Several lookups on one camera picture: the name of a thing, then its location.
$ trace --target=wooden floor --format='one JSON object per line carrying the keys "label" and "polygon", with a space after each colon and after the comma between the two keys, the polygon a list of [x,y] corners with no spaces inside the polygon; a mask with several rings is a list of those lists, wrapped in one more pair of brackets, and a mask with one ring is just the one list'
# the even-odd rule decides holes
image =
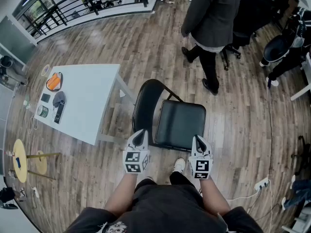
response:
{"label": "wooden floor", "polygon": [[[214,154],[212,177],[224,197],[250,196],[254,193],[254,184],[269,175],[272,205],[280,203],[284,195],[290,195],[295,168],[291,154],[302,150],[298,136],[304,135],[311,141],[311,112],[307,95],[290,101],[290,96],[304,86],[297,68],[279,78],[279,87],[271,88],[271,131],[265,77],[274,65],[263,70],[259,61],[264,46],[279,34],[278,29],[274,25],[260,29],[258,37],[241,48],[240,60],[230,54],[229,71],[224,71],[223,57],[217,55],[220,89],[219,94],[213,96],[202,86],[204,75],[199,60],[189,64],[180,50],[182,46],[194,46],[191,39],[182,38],[180,34],[189,2],[166,1],[175,4],[158,2],[154,14],[97,20],[40,42],[28,63],[31,102],[40,99],[46,82],[40,73],[46,64],[120,64],[120,75],[136,94],[146,80],[158,79],[184,101],[202,104],[207,109],[205,138],[211,143]],[[124,146],[105,142],[91,146],[42,123],[28,138],[25,120],[28,122],[31,114],[22,105],[25,94],[26,90],[20,88],[13,99],[6,149],[12,150],[15,140],[20,138],[27,151],[30,144],[31,154],[42,150],[62,155],[48,159],[47,175],[56,181],[29,175],[28,183],[12,179],[8,179],[8,183],[16,189],[25,187],[28,201],[21,207],[43,232],[51,232],[45,211],[53,232],[60,233],[86,206],[104,207],[123,176]],[[133,105],[126,98],[118,98],[118,91],[115,91],[105,115],[103,132],[128,138],[132,134],[132,112]],[[169,183],[169,174],[178,157],[188,157],[182,152],[157,148],[151,149],[151,155],[151,164],[144,176],[150,175],[160,184]],[[13,169],[12,159],[7,157],[5,161],[6,169]],[[35,171],[35,162],[31,161],[30,165],[30,170]],[[190,178],[189,167],[185,175]],[[199,188],[198,181],[190,179]],[[30,185],[37,187],[44,211]],[[256,197],[237,200],[231,205],[248,210],[255,200]],[[264,189],[250,215],[257,220],[270,211],[270,206],[270,190]],[[291,224],[293,213],[294,209],[282,212],[275,206],[271,232],[281,232],[281,225]],[[258,220],[265,232],[269,232],[270,216]]]}

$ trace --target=black shoe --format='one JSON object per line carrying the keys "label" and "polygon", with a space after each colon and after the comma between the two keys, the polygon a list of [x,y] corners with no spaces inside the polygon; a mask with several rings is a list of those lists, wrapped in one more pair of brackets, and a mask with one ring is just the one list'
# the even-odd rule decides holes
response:
{"label": "black shoe", "polygon": [[203,86],[204,86],[207,90],[209,90],[214,96],[216,96],[216,95],[218,94],[218,90],[215,92],[215,91],[212,91],[212,90],[209,88],[209,86],[208,86],[208,84],[207,84],[207,79],[202,79],[202,83],[203,83]]}
{"label": "black shoe", "polygon": [[185,47],[181,47],[181,51],[183,52],[184,56],[187,58],[189,63],[192,63],[193,61],[189,60],[187,54],[189,53],[189,50]]}

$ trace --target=dark gray jacket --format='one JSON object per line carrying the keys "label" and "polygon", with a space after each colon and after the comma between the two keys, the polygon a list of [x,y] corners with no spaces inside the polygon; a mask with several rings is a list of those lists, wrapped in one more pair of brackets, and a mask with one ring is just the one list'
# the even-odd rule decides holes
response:
{"label": "dark gray jacket", "polygon": [[205,47],[232,43],[233,20],[241,0],[192,0],[181,33]]}

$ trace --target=sleeve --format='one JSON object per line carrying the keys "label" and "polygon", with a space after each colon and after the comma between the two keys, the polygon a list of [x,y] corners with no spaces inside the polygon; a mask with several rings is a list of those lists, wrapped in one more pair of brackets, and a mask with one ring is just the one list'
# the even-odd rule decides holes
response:
{"label": "sleeve", "polygon": [[223,215],[229,231],[240,233],[263,233],[262,229],[255,220],[247,214],[243,207],[236,207]]}
{"label": "sleeve", "polygon": [[200,23],[213,0],[192,0],[188,8],[181,33],[184,37]]}
{"label": "sleeve", "polygon": [[111,223],[117,218],[109,211],[87,207],[64,233],[97,233],[105,223]]}

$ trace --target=forearm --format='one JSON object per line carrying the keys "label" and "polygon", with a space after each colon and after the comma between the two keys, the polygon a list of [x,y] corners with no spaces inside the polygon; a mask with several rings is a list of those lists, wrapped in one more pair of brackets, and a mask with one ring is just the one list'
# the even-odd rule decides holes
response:
{"label": "forearm", "polygon": [[219,213],[221,216],[230,211],[230,206],[221,192],[218,190],[213,179],[200,180],[203,203],[207,212],[212,215]]}
{"label": "forearm", "polygon": [[137,174],[126,173],[105,205],[105,210],[119,217],[132,205]]}

